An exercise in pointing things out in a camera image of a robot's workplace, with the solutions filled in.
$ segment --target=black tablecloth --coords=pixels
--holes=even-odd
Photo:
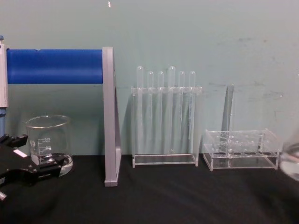
[[[33,187],[8,185],[0,224],[299,223],[299,182],[273,169],[137,166],[123,156],[105,188],[103,156],[74,156],[72,171]]]

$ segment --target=teal wall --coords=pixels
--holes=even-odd
[[[225,86],[232,83],[251,98],[236,98],[234,129],[268,127],[284,140],[296,128],[299,1],[111,0],[111,6],[107,0],[0,0],[0,33],[14,49],[113,46],[125,154],[131,153],[128,102],[139,65],[196,71],[205,91],[203,128],[220,129]],[[32,116],[64,114],[72,118],[74,154],[103,152],[101,85],[11,85],[9,103],[8,133],[26,132]]]

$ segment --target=gray metal frame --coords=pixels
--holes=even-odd
[[[105,127],[105,187],[115,187],[121,164],[121,133],[116,96],[116,78],[112,47],[104,47],[103,96]]]

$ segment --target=blue cylinder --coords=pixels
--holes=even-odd
[[[102,84],[102,50],[8,49],[9,84]]]

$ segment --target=black table surface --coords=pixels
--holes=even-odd
[[[273,169],[211,172],[194,165],[132,168],[123,156],[118,187],[104,187],[103,156],[74,156],[70,173],[32,187],[11,184],[0,224],[299,223],[299,182]]]

